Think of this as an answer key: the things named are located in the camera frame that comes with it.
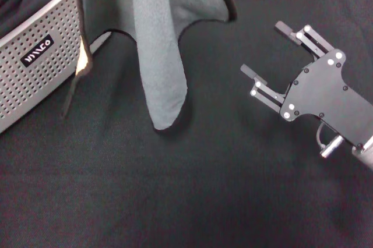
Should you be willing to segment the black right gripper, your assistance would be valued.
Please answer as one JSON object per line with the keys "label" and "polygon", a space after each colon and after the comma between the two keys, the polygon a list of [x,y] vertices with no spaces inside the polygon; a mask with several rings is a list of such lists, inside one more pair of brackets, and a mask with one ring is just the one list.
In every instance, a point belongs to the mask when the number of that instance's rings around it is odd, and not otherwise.
{"label": "black right gripper", "polygon": [[296,46],[302,46],[317,61],[302,71],[287,94],[280,94],[267,86],[247,65],[240,70],[254,81],[249,94],[287,121],[301,115],[319,117],[336,133],[360,149],[372,147],[372,104],[356,93],[342,79],[345,54],[335,49],[310,25],[294,31],[283,21],[275,30]]}

